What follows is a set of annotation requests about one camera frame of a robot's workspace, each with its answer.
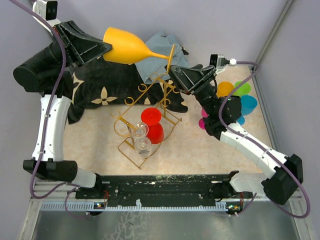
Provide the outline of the orange yellow wine glass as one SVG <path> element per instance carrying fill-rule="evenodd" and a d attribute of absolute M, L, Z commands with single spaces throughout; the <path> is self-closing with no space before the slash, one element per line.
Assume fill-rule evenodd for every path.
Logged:
<path fill-rule="evenodd" d="M 167 66 L 170 67 L 175 51 L 173 45 L 169 55 L 153 52 L 135 34 L 114 27 L 107 28 L 103 36 L 103 42 L 112 45 L 112 50 L 103 54 L 103 59 L 107 62 L 119 64 L 131 65 L 154 57 L 167 60 Z"/>

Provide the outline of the magenta wine glass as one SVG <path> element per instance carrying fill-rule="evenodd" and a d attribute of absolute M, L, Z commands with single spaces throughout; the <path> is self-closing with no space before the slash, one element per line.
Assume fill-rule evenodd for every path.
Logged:
<path fill-rule="evenodd" d="M 207 112 L 202 108 L 201 109 L 201 119 L 198 121 L 198 125 L 201 129 L 205 129 L 204 119 L 208 117 Z"/>

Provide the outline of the green wine glass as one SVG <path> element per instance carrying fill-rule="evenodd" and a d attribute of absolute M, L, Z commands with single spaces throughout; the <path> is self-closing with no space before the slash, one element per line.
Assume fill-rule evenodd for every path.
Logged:
<path fill-rule="evenodd" d="M 250 92 L 251 92 L 251 86 L 249 83 L 246 82 L 241 87 L 239 87 L 237 91 L 235 91 L 232 95 L 242 97 L 242 96 L 248 95 Z"/>

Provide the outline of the red wine glass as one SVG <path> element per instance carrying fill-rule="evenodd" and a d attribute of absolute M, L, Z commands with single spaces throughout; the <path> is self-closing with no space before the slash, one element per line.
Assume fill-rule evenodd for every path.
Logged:
<path fill-rule="evenodd" d="M 162 113 L 155 107 L 148 107 L 140 115 L 141 121 L 148 126 L 147 138 L 152 144 L 160 144 L 165 137 L 163 126 L 160 121 Z"/>

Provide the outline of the blue wine glass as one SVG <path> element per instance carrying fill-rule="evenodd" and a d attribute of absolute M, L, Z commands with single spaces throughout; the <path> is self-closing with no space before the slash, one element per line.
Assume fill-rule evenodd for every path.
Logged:
<path fill-rule="evenodd" d="M 241 116 L 237 120 L 240 125 L 245 123 L 245 116 L 251 114 L 258 105 L 258 101 L 251 95 L 243 95 L 241 98 Z"/>

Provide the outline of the clear wine glass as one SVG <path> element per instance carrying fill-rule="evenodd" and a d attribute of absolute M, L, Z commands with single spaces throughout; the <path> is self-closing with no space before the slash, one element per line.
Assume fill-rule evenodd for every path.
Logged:
<path fill-rule="evenodd" d="M 134 149 L 143 158 L 149 157 L 152 150 L 152 143 L 147 137 L 138 137 L 134 140 Z"/>
<path fill-rule="evenodd" d="M 133 128 L 131 128 L 130 136 L 133 138 L 143 138 L 146 137 L 148 133 L 149 126 L 141 121 L 140 123 L 135 124 Z"/>

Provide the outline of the clear wine glass front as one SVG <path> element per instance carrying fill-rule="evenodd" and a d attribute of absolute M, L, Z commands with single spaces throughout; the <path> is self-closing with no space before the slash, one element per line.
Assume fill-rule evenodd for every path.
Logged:
<path fill-rule="evenodd" d="M 134 140 L 134 149 L 143 158 L 149 157 L 152 150 L 152 143 L 147 137 L 138 137 Z"/>

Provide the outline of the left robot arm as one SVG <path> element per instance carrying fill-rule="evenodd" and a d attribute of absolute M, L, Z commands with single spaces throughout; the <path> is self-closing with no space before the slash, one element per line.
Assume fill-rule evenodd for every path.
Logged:
<path fill-rule="evenodd" d="M 97 174 L 65 160 L 63 137 L 73 95 L 71 69 L 102 56 L 111 44 L 81 30 L 74 21 L 56 24 L 55 39 L 44 49 L 17 66 L 13 77 L 28 93 L 39 93 L 41 115 L 38 137 L 31 159 L 23 161 L 23 169 L 42 180 L 61 181 L 86 188 L 91 197 L 103 195 L 104 186 Z"/>

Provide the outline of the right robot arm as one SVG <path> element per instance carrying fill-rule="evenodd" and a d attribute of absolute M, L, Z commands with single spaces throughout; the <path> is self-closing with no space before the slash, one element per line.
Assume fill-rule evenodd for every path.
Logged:
<path fill-rule="evenodd" d="M 284 205 L 302 185 L 301 158 L 268 147 L 237 122 L 241 116 L 241 98 L 217 95 L 217 87 L 211 84 L 216 79 L 215 66 L 172 65 L 168 74 L 175 87 L 193 95 L 207 113 L 203 119 L 207 134 L 238 150 L 262 171 L 261 174 L 235 171 L 223 185 L 224 194 L 235 198 L 240 192 L 259 193 Z"/>

